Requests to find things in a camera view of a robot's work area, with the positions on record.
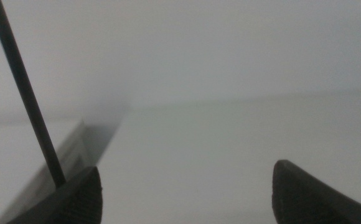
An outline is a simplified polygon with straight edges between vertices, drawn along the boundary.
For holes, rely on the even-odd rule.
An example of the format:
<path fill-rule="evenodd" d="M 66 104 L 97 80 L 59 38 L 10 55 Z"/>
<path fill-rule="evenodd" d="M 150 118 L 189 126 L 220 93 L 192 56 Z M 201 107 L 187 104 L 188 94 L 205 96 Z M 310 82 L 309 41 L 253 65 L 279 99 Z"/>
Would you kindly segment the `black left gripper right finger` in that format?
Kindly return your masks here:
<path fill-rule="evenodd" d="M 361 203 L 288 160 L 274 165 L 272 190 L 277 223 L 361 224 Z"/>

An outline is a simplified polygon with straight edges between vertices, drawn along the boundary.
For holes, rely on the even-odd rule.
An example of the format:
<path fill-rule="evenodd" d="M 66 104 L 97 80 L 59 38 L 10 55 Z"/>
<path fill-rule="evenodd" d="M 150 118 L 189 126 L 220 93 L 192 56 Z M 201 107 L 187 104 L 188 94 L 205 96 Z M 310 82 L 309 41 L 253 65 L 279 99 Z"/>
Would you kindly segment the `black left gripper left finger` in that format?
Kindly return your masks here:
<path fill-rule="evenodd" d="M 96 167 L 87 167 L 8 224 L 100 224 L 103 196 Z"/>

